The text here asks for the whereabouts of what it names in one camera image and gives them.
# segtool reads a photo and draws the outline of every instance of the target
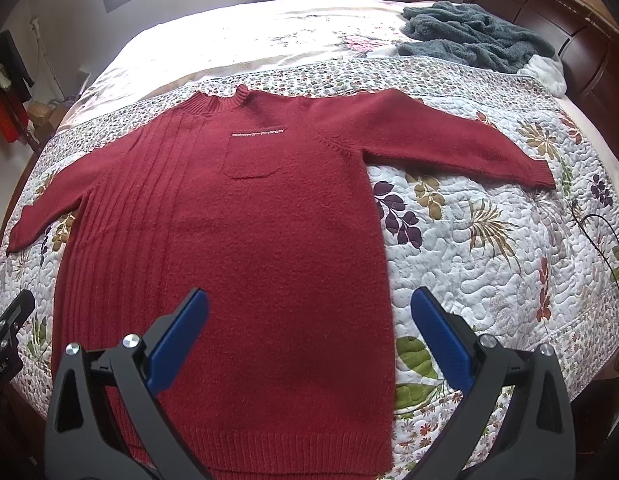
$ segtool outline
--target gray fleece blanket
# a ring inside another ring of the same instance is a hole
[[[476,4],[406,7],[403,32],[420,43],[398,43],[401,56],[430,56],[478,68],[514,74],[531,56],[554,56],[546,40],[506,22]]]

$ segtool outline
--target sweater pocket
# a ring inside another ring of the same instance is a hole
[[[232,133],[222,172],[231,178],[257,178],[277,171],[283,161],[285,128]]]

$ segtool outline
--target dark wood furniture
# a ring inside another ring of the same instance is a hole
[[[464,0],[529,28],[556,48],[567,96],[619,160],[619,32],[580,0]]]

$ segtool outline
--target red bag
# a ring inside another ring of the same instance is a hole
[[[8,107],[12,108],[22,127],[27,126],[27,111],[22,103],[18,101],[18,98],[13,98],[12,92],[0,96],[0,132],[7,142],[14,142],[20,137],[20,132],[14,124]]]

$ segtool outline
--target floral quilt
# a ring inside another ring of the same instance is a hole
[[[365,43],[347,41],[349,48]],[[368,167],[385,240],[396,336],[394,467],[386,478],[401,478],[416,465],[462,398],[449,387],[411,319],[415,288],[428,286],[447,311],[505,346],[553,345],[572,397],[618,347],[613,278],[619,279],[619,244],[603,222],[585,222],[611,261],[610,272],[576,222],[596,212],[619,235],[617,194],[588,140],[538,82],[426,57],[331,60],[188,83],[51,140],[8,222],[0,256],[0,314],[23,288],[36,297],[36,311],[18,335],[25,366],[14,385],[40,413],[46,412],[52,387],[54,285],[74,216],[62,217],[30,248],[5,257],[23,206],[35,201],[62,168],[194,91],[228,96],[239,84],[309,96],[398,88],[431,107],[491,125],[527,155],[547,160],[556,179],[557,189],[547,192]],[[510,395],[504,388],[472,462],[489,452]]]

